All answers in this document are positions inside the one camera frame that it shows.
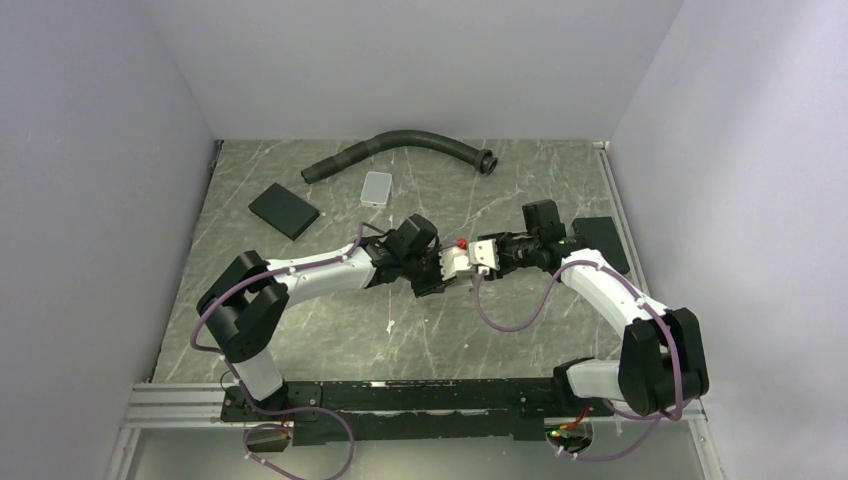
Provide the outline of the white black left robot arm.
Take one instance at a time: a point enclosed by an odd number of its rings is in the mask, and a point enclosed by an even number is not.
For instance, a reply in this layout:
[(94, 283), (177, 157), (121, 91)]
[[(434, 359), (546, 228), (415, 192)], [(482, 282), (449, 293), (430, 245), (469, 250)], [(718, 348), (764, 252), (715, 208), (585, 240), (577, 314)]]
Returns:
[(197, 303), (198, 328), (207, 328), (234, 377), (246, 388), (248, 407), (264, 420), (287, 406), (285, 381), (269, 344), (290, 307), (335, 293), (410, 282), (416, 295), (440, 293), (437, 228), (414, 214), (397, 228), (363, 233), (335, 251), (295, 260), (263, 259), (250, 250), (238, 256)]

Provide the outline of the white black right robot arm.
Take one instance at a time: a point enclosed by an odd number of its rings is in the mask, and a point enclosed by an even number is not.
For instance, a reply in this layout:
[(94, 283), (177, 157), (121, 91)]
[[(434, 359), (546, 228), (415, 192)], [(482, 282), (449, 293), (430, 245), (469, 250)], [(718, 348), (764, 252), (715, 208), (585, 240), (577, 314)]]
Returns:
[(473, 291), (485, 280), (537, 268), (554, 286), (570, 288), (598, 311), (621, 340), (616, 360), (582, 358), (555, 368), (551, 401), (574, 415), (589, 399), (618, 401), (642, 417), (679, 419), (704, 395), (709, 378), (700, 325), (686, 308), (671, 309), (626, 278), (626, 255), (609, 217), (578, 219), (568, 234), (550, 199), (522, 207), (525, 229), (479, 237), (467, 251), (476, 270)]

